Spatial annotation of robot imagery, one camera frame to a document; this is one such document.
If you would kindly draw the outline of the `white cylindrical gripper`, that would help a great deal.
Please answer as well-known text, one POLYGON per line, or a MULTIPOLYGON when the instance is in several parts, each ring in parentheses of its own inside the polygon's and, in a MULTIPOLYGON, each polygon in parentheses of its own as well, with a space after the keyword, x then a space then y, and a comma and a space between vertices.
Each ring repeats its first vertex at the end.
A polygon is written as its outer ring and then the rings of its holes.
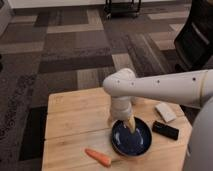
POLYGON ((114 120, 127 121, 127 127, 131 133, 135 132, 136 122, 132 115, 132 104, 129 97, 118 97, 111 99, 110 116, 107 119, 108 126, 111 126, 114 120))

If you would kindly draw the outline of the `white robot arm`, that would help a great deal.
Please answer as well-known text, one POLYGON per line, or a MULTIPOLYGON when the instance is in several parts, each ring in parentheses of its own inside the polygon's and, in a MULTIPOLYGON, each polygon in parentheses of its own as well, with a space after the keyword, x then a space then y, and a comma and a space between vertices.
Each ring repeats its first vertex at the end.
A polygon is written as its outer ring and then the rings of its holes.
POLYGON ((111 97, 108 123, 123 121, 130 129, 133 97, 199 109, 184 156, 183 171, 213 171, 213 69, 138 78, 129 68, 107 76, 104 91, 111 97))

